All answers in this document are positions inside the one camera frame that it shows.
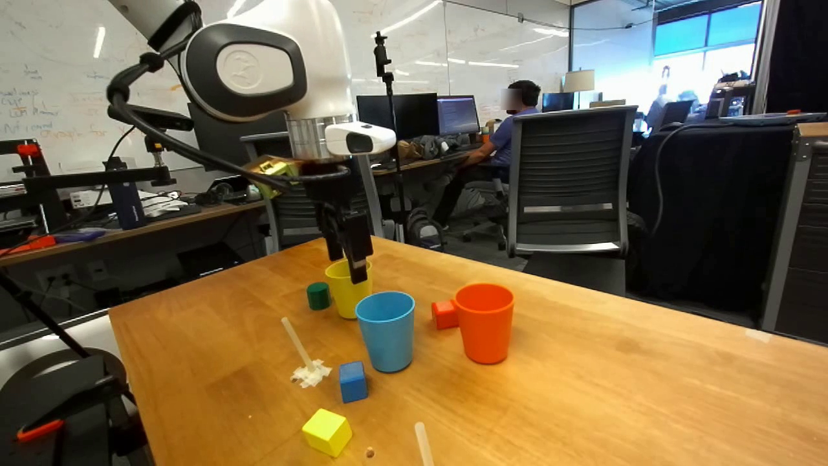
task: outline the black office chair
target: black office chair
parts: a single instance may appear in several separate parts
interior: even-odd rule
[[[0,464],[152,464],[121,362],[101,349],[31,359],[0,386]]]
[[[461,241],[471,241],[476,235],[491,235],[496,249],[505,249],[505,224],[507,224],[507,196],[510,196],[510,184],[491,178],[491,180],[467,180],[462,189],[466,199],[476,199],[467,213],[461,214],[466,218],[462,230],[457,230]]]
[[[647,235],[628,274],[630,292],[760,310],[791,123],[773,116],[696,121],[644,142],[630,210]]]
[[[634,105],[515,116],[507,249],[626,254]]]
[[[766,331],[828,331],[828,123],[797,123],[795,157],[780,196],[778,235],[769,292]]]

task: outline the table surface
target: table surface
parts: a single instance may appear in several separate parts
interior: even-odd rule
[[[828,140],[828,121],[802,121],[797,129],[802,140]]]
[[[353,322],[306,307],[325,249],[274,257],[110,310],[158,464],[325,464],[303,442],[315,408],[351,422],[333,464],[828,464],[828,349],[375,237],[375,289],[415,297],[414,362],[370,373],[370,399],[300,388],[278,318],[311,356],[365,359]],[[466,359],[430,302],[466,281],[515,289],[502,364]]]
[[[131,241],[131,237],[140,237],[140,235],[154,235],[154,232],[162,232],[162,230],[176,230],[176,227],[183,227],[183,224],[233,218],[233,214],[252,213],[252,210],[262,210],[262,208],[264,208],[262,201],[215,204],[215,208],[202,208],[198,213],[192,213],[192,214],[152,221],[148,224],[128,227],[128,230],[113,227],[105,235],[101,235],[96,241],[88,241],[88,243],[57,243],[51,249],[38,249],[38,250],[25,250],[25,254],[8,254],[8,257],[0,259],[0,268],[18,267],[18,263],[25,263],[25,262],[42,262],[42,259],[71,254],[71,250],[91,249],[91,246],[118,243],[118,241]]]

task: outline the computer monitor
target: computer monitor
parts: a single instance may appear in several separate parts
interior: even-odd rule
[[[439,135],[467,135],[479,133],[474,96],[436,96]]]
[[[692,100],[666,100],[660,123],[683,123],[692,109]]]
[[[392,96],[395,136],[439,135],[436,94]],[[390,126],[388,96],[356,96],[359,121]]]
[[[212,120],[210,114],[188,103],[188,116],[194,121],[194,135],[198,148],[234,166],[243,166],[250,160],[247,144],[243,142],[246,135],[286,129],[285,114],[272,114],[258,121],[227,123],[227,121]]]
[[[573,109],[573,94],[542,94],[541,112]]]
[[[749,81],[735,81],[726,89],[717,85],[707,100],[703,120],[752,114],[752,94],[756,83]]]

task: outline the white robot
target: white robot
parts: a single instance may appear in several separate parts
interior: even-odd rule
[[[256,121],[285,114],[291,157],[315,166],[303,177],[315,199],[328,257],[346,254],[351,279],[365,279],[370,222],[353,201],[351,155],[375,155],[395,144],[386,126],[351,121],[350,65],[340,23],[328,0],[247,0],[246,12],[202,23],[194,0],[110,0],[158,55],[141,55],[110,85],[109,114],[165,142],[165,148],[252,180],[286,189],[286,178],[247,173],[223,157],[172,140],[128,105],[128,85],[165,63],[188,100],[220,121]]]

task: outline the ceiling light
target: ceiling light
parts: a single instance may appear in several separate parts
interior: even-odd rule
[[[227,17],[234,17],[246,0],[234,0],[227,10]]]
[[[434,10],[439,3],[443,3],[443,0],[432,0],[430,6],[425,6],[425,8],[414,10],[410,16],[405,16],[405,17],[395,20],[395,23],[390,23],[390,25],[381,29],[381,34],[386,35],[386,34],[390,34],[390,30],[400,29],[400,25],[414,23],[414,20],[415,20],[415,17],[421,17],[425,12]]]
[[[569,35],[569,30],[564,30],[564,29],[535,29],[535,34],[542,34],[542,35]]]
[[[515,63],[467,63],[467,68],[510,68],[510,69],[515,69],[516,65]]]
[[[96,52],[93,52],[93,56],[101,56],[104,38],[105,38],[105,29],[104,29],[104,25],[99,25],[99,35],[96,35]]]
[[[415,68],[448,68],[444,63],[414,59]]]

